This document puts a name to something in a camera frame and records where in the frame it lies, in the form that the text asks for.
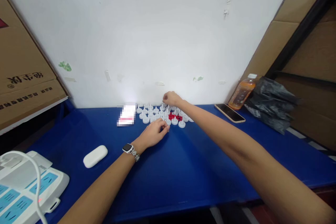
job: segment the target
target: phone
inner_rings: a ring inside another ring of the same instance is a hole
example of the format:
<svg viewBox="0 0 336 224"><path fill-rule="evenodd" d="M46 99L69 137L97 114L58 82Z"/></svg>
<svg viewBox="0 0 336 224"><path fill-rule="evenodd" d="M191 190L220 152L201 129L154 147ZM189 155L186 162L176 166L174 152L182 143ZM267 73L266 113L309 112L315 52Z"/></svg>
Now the phone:
<svg viewBox="0 0 336 224"><path fill-rule="evenodd" d="M232 108L230 108L228 105L221 103L221 104L215 104L215 107L222 112L223 115L225 115L231 122L234 123L243 123L245 122L245 118L239 115L236 111L234 111Z"/></svg>

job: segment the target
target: blue table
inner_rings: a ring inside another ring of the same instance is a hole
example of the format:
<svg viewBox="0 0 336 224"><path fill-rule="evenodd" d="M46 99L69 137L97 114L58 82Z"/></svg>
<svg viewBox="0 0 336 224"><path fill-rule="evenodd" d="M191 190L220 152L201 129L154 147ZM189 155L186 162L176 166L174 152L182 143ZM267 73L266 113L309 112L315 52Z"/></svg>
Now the blue table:
<svg viewBox="0 0 336 224"><path fill-rule="evenodd" d="M226 119L213 105L199 107ZM122 153L124 144L137 138L147 125L136 116L130 127L117 127L121 108L77 109L66 116L29 149L52 167L70 176L61 203L49 223L57 223L81 194ZM336 164L289 132L283 136L239 112L246 122L236 127L258 141L273 157L309 187L336 183ZM93 168L84 167L84 156L99 145L108 155ZM171 126L156 146L146 150L122 185L107 217L124 221L166 212L259 198L238 167L195 124Z"/></svg>

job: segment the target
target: cardboard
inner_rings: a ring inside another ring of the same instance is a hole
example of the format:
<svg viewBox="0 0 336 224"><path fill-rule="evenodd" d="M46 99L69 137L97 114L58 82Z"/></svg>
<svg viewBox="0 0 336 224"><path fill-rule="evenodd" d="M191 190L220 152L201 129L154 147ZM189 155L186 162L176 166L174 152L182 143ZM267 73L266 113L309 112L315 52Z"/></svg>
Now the cardboard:
<svg viewBox="0 0 336 224"><path fill-rule="evenodd" d="M336 82L336 21L318 23L282 71Z"/></svg>
<svg viewBox="0 0 336 224"><path fill-rule="evenodd" d="M274 21L301 23L316 0L284 0Z"/></svg>
<svg viewBox="0 0 336 224"><path fill-rule="evenodd" d="M291 126L318 141L325 147L336 151L336 121L309 109L298 106L290 113L295 120Z"/></svg>
<svg viewBox="0 0 336 224"><path fill-rule="evenodd" d="M272 21L241 80L254 73L258 76L264 76L298 26L297 23Z"/></svg>
<svg viewBox="0 0 336 224"><path fill-rule="evenodd" d="M240 80L267 73L315 1L283 0Z"/></svg>
<svg viewBox="0 0 336 224"><path fill-rule="evenodd" d="M0 0L0 95L56 79L7 0Z"/></svg>
<svg viewBox="0 0 336 224"><path fill-rule="evenodd" d="M67 96L7 0L0 0L0 57L0 130Z"/></svg>
<svg viewBox="0 0 336 224"><path fill-rule="evenodd" d="M301 98L299 106L336 121L336 90L331 85L321 85L308 80L279 76L275 81Z"/></svg>
<svg viewBox="0 0 336 224"><path fill-rule="evenodd" d="M0 96L0 129L65 97L56 79L3 94Z"/></svg>

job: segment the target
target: smartwatch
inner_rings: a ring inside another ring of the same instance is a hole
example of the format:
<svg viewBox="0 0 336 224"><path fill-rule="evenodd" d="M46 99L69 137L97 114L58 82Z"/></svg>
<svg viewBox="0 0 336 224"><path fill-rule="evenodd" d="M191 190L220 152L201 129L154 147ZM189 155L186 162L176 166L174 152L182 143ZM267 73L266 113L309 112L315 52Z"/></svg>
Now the smartwatch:
<svg viewBox="0 0 336 224"><path fill-rule="evenodd" d="M123 149L124 152L132 154L134 156L134 159L135 159L136 162L139 161L140 155L137 154L133 145L127 143L122 149Z"/></svg>

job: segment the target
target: black shelf frame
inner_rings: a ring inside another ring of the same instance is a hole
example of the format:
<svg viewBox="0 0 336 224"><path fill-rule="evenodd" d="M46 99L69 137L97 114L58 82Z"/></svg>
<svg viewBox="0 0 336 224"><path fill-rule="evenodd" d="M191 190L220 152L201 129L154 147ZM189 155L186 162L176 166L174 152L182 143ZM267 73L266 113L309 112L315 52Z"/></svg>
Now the black shelf frame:
<svg viewBox="0 0 336 224"><path fill-rule="evenodd" d="M298 76L289 73L285 73L282 70L286 64L290 61L291 57L299 49L301 44L305 41L308 35L312 32L314 27L318 24L325 13L330 9L330 7L335 3L336 0L316 0L307 15L299 24L296 31L293 33L285 47L282 49L281 53L278 55L276 60L273 62L272 66L266 73L266 77L270 79L275 79L279 74L291 75L292 77L300 77L307 81L312 81L321 84L330 84L331 82L323 81L319 79L309 78L305 76Z"/></svg>

